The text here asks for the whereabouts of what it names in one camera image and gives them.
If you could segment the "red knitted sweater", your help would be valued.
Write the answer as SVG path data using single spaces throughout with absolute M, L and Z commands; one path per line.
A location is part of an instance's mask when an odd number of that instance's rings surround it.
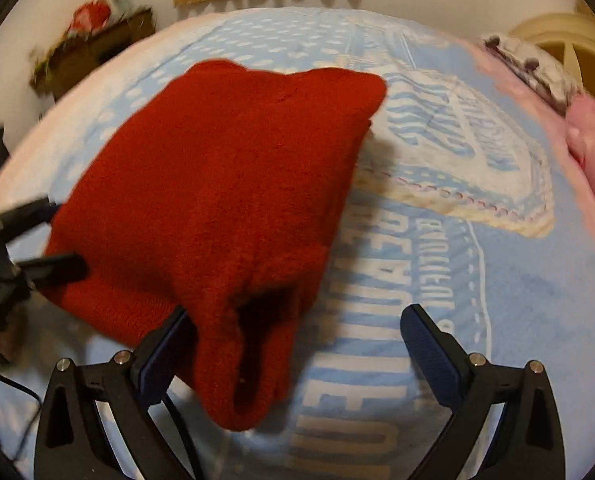
M 134 347 L 176 307 L 196 331 L 178 376 L 215 424 L 284 400 L 363 139 L 378 75 L 191 66 L 115 131 L 51 223 L 46 250 L 86 262 L 46 297 Z

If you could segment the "red item on shelf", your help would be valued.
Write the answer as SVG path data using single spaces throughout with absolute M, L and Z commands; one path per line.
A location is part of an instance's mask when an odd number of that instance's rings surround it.
M 73 13 L 68 35 L 90 35 L 104 28 L 111 18 L 111 6 L 107 0 L 92 0 L 84 3 Z

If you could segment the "blue polka dot bedspread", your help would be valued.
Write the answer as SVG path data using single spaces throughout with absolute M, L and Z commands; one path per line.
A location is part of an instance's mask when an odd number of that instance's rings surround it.
M 177 23 L 92 73 L 0 170 L 0 210 L 63 205 L 124 122 L 194 64 L 224 58 L 294 74 L 380 76 L 386 96 L 359 151 L 325 274 L 301 318 L 284 398 L 224 429 L 177 376 L 170 395 L 210 479 L 405 479 L 450 416 L 401 339 L 419 304 L 468 353 L 544 365 L 565 476 L 595 466 L 595 239 L 546 129 L 468 50 L 366 11 L 261 9 Z M 128 347 L 41 290 L 9 376 L 44 393 L 56 363 Z

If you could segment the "pink blanket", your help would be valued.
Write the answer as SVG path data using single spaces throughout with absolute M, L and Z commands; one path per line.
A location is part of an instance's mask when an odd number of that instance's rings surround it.
M 489 53 L 482 40 L 467 48 L 477 68 L 492 76 L 499 90 L 546 129 L 555 157 L 582 207 L 586 228 L 595 239 L 595 98 L 583 89 L 562 116 Z

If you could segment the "black white patterned pillow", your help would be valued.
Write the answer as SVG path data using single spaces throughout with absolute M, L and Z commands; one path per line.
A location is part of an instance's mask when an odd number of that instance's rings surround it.
M 583 90 L 562 63 L 535 44 L 495 34 L 484 36 L 483 46 L 562 116 Z

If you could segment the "cream wooden headboard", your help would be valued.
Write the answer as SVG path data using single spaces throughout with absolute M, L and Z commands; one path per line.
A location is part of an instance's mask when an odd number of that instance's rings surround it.
M 595 18 L 578 13 L 543 14 L 515 26 L 509 35 L 551 54 L 595 98 Z

